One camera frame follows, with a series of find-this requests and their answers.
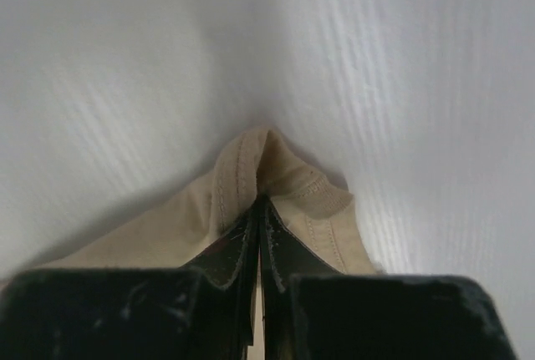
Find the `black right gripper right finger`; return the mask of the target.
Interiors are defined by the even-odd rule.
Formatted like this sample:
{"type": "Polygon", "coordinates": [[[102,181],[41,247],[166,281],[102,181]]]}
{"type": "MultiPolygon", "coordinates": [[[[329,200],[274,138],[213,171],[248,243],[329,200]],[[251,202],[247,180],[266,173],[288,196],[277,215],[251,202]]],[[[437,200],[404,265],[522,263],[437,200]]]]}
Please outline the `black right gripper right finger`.
{"type": "Polygon", "coordinates": [[[336,271],[258,202],[268,359],[513,359],[492,299],[461,276],[336,271]]]}

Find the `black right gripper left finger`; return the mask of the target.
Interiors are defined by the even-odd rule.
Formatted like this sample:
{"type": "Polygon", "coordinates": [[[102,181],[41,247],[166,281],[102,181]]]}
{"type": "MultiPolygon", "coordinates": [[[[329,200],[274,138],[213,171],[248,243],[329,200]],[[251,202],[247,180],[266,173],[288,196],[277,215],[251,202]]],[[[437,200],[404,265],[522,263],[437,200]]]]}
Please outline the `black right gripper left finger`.
{"type": "Polygon", "coordinates": [[[1,295],[4,359],[244,359],[253,342],[253,205],[183,266],[47,268],[1,295]]]}

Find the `beige t-shirt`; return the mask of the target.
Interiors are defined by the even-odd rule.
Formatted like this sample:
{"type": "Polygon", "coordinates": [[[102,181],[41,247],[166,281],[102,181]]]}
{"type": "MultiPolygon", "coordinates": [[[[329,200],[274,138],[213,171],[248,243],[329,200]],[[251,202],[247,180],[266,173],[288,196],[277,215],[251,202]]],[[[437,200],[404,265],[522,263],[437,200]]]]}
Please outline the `beige t-shirt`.
{"type": "MultiPolygon", "coordinates": [[[[162,205],[47,268],[183,266],[262,197],[272,202],[283,224],[336,271],[375,274],[356,225],[354,197],[299,159],[272,129],[252,129],[239,135],[222,150],[206,175],[162,205]]],[[[254,293],[253,338],[264,336],[259,235],[254,293]]]]}

